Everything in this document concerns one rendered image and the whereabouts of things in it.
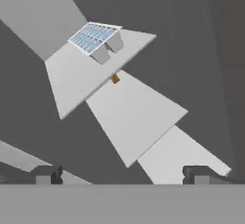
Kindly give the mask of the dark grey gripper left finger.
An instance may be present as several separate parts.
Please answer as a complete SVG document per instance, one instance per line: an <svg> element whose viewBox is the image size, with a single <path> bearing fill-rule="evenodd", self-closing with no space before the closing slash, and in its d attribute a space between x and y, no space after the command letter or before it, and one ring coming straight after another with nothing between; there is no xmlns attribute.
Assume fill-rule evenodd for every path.
<svg viewBox="0 0 245 224"><path fill-rule="evenodd" d="M18 172L12 181L24 185L61 185L62 173L62 166L37 166L31 171Z"/></svg>

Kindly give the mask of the blue white ice cube tray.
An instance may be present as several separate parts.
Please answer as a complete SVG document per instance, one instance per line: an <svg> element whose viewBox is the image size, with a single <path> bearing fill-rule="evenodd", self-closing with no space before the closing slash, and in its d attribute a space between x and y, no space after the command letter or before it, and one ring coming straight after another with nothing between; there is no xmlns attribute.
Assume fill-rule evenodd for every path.
<svg viewBox="0 0 245 224"><path fill-rule="evenodd" d="M88 22L73 34L68 42L103 65L110 59L109 52L116 54L123 48L122 28L117 25Z"/></svg>

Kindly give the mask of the dark grey freezer compartment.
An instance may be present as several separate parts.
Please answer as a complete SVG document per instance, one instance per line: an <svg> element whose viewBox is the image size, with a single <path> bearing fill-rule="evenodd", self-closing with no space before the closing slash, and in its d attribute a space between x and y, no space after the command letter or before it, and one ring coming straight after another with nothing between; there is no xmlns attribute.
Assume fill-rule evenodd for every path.
<svg viewBox="0 0 245 224"><path fill-rule="evenodd" d="M206 0L73 1L87 23L157 35L120 71L186 108L176 126L232 171ZM125 166L86 101L61 119L45 61L0 19L0 141L93 184L151 184L139 159Z"/></svg>

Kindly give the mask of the white freezer shelf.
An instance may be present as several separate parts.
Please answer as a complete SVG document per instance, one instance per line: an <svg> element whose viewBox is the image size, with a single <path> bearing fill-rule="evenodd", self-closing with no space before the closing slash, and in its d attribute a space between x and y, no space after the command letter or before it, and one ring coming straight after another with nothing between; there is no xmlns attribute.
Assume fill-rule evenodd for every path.
<svg viewBox="0 0 245 224"><path fill-rule="evenodd" d="M198 144L178 126L173 126L138 160L155 185L181 184L183 166L208 166L226 176L231 168Z"/></svg>
<svg viewBox="0 0 245 224"><path fill-rule="evenodd" d="M86 102L127 168L176 125L188 110L125 71Z"/></svg>
<svg viewBox="0 0 245 224"><path fill-rule="evenodd" d="M50 165L50 163L42 161L41 159L3 141L0 141L0 162L27 172L31 172L38 166ZM75 176L67 170L63 170L62 179L65 185L90 185L90 182Z"/></svg>
<svg viewBox="0 0 245 224"><path fill-rule="evenodd" d="M114 74L143 50L156 34L121 30L123 48L99 64L67 43L45 61L46 70L61 119L96 93Z"/></svg>

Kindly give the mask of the white freezer back panel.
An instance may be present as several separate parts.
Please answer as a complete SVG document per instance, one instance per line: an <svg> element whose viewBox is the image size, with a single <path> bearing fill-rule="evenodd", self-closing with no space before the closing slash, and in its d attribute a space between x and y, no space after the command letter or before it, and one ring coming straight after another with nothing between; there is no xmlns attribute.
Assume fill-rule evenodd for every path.
<svg viewBox="0 0 245 224"><path fill-rule="evenodd" d="M87 23L73 0L0 0L0 19L44 61Z"/></svg>

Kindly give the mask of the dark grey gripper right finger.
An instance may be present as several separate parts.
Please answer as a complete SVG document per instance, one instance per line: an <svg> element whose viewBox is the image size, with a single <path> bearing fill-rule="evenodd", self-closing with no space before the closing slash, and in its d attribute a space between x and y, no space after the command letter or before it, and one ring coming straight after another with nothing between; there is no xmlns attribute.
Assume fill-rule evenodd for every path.
<svg viewBox="0 0 245 224"><path fill-rule="evenodd" d="M208 166L184 166L184 185L234 184L235 180L216 173Z"/></svg>

